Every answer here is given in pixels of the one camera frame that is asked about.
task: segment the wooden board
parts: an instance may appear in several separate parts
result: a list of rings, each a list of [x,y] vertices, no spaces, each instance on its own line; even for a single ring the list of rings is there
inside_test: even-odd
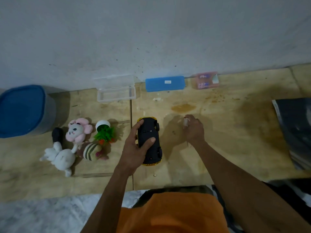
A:
[[[290,67],[303,97],[311,97],[311,64]]]
[[[301,97],[289,69],[221,75],[220,87],[194,89],[186,79],[180,91],[147,93],[137,84],[132,101],[133,124],[153,116],[160,124],[162,162],[141,166],[134,174],[134,190],[212,184],[195,149],[185,142],[182,122],[194,114],[204,124],[205,139],[225,158],[260,180],[309,177],[295,170],[272,99]]]
[[[42,199],[80,194],[102,193],[122,153],[124,141],[130,131],[129,101],[100,104],[96,101],[97,90],[51,94],[57,104],[57,118],[53,127],[68,130],[68,122],[85,117],[95,124],[109,120],[116,127],[118,140],[105,147],[109,160],[76,163],[74,174],[66,178],[48,161],[40,162],[44,149],[52,147],[51,131],[39,136],[22,136],[1,139],[0,201]],[[95,128],[87,139],[92,141]],[[63,148],[72,148],[65,142]],[[126,190],[133,190],[129,177]]]

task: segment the black shoe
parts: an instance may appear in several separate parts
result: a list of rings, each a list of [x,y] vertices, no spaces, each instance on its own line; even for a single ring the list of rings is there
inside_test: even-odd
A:
[[[52,131],[53,144],[59,141],[60,144],[63,145],[63,137],[64,137],[64,131],[61,128],[56,127],[53,129]]]

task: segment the left arm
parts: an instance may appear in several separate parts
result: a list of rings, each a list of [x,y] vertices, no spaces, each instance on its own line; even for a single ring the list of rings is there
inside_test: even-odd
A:
[[[132,127],[119,163],[81,233],[116,232],[127,179],[143,163],[147,150],[156,140],[152,137],[141,148],[137,147],[136,133],[143,122],[140,120]]]

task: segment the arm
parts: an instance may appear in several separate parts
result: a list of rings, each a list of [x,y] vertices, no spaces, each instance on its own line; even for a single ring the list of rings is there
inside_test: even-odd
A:
[[[156,140],[152,137],[141,148],[137,147],[136,133],[143,122],[141,120],[132,127],[125,141],[119,163],[81,233],[116,232],[127,179],[142,164],[147,150]]]
[[[264,183],[217,153],[204,140],[203,124],[193,115],[185,127],[226,206],[246,232],[311,232],[311,226]]]

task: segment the striped plush toy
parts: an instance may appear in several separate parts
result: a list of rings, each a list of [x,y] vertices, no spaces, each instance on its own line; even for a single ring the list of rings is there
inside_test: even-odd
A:
[[[77,155],[90,161],[96,161],[98,159],[108,159],[108,156],[104,155],[104,150],[100,145],[90,142],[85,142],[81,146],[81,149],[78,149]]]

